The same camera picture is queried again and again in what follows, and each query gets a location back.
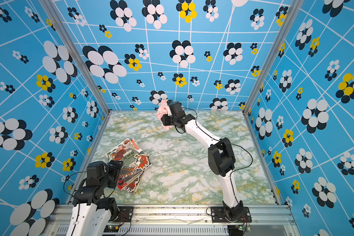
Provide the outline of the pink cloth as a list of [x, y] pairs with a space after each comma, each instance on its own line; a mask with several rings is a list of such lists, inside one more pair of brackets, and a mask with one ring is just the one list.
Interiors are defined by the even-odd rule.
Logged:
[[167, 102], [168, 100], [162, 100], [161, 103], [159, 104], [159, 108], [156, 113], [156, 116], [161, 123], [162, 123], [163, 116], [169, 115]]

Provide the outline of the red brown illustrated book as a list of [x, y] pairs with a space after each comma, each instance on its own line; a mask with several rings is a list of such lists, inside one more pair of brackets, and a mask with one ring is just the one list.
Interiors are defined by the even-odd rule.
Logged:
[[135, 164], [136, 167], [146, 167], [151, 165], [149, 156], [146, 155], [134, 139], [125, 139], [117, 146], [105, 154], [105, 157], [111, 161], [123, 161], [124, 165]]

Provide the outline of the red manga book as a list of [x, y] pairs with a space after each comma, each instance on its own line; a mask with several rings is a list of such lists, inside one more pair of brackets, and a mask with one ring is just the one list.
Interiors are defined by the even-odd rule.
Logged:
[[126, 186], [122, 189], [122, 191], [128, 192], [128, 193], [136, 193], [138, 190], [138, 187], [141, 183], [142, 177], [144, 174], [138, 175], [132, 182], [127, 183]]

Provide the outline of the green red dinosaur book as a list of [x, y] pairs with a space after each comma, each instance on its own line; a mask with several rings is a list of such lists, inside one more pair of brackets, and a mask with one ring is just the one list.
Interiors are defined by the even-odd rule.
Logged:
[[124, 190], [132, 181], [134, 181], [146, 167], [140, 168], [136, 167], [135, 164], [125, 165], [120, 170], [120, 177], [117, 183], [117, 187], [119, 190]]

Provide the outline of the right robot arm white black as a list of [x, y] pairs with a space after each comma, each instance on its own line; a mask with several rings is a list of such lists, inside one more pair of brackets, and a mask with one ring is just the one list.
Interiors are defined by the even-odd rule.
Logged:
[[207, 148], [208, 165], [221, 184], [225, 216], [230, 222], [238, 220], [243, 210], [243, 202], [240, 200], [233, 176], [236, 159], [229, 139], [221, 139], [200, 126], [198, 116], [185, 113], [178, 101], [168, 103], [163, 100], [157, 110], [157, 117], [166, 129], [172, 126], [177, 130], [181, 129]]

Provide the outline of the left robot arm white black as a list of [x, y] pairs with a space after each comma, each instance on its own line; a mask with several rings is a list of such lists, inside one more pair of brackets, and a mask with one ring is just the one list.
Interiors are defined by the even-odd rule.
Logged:
[[115, 189], [123, 161], [95, 161], [87, 166], [83, 179], [73, 195], [73, 208], [68, 236], [101, 236], [109, 221], [119, 215], [114, 197], [104, 197], [106, 188]]

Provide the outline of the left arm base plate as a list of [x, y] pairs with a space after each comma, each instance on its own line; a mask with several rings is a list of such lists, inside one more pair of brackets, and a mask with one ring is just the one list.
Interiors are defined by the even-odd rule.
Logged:
[[133, 206], [118, 206], [116, 211], [117, 214], [111, 222], [129, 222], [132, 220], [134, 209], [135, 208]]

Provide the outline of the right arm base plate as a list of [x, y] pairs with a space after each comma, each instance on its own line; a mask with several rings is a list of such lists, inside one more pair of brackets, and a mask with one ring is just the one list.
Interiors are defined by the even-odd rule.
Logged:
[[211, 206], [209, 208], [213, 223], [251, 223], [252, 217], [248, 207], [240, 209], [227, 209], [223, 206]]

